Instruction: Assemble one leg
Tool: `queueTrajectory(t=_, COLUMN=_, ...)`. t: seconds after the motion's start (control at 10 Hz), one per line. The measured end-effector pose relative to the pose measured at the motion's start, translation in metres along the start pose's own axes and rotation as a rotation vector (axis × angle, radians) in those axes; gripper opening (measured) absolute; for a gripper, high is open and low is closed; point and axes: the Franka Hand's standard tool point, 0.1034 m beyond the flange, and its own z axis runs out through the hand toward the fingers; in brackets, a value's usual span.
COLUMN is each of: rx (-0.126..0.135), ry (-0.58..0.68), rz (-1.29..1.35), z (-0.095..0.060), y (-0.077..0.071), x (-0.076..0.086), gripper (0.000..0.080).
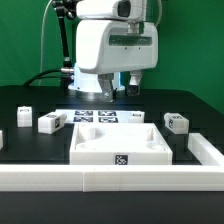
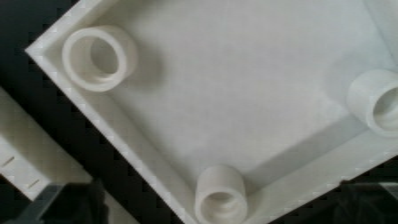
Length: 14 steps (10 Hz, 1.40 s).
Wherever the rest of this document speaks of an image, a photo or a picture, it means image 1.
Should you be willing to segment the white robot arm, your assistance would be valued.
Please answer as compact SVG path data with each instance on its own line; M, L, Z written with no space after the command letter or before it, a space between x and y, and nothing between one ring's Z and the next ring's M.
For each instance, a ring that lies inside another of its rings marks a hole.
M74 81L69 90L111 102L140 92L143 71L158 61L157 25L146 19L147 0L80 0Z

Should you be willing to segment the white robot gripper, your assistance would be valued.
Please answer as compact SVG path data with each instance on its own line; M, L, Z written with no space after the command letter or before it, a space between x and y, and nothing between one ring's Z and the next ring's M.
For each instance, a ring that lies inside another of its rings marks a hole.
M134 28L121 21L82 20L78 24L76 64L83 73L100 74L98 82L104 102L114 100L114 72L131 71L126 92L128 96L137 96L141 69L154 68L157 64L158 34L155 26L145 23L142 33L131 31Z

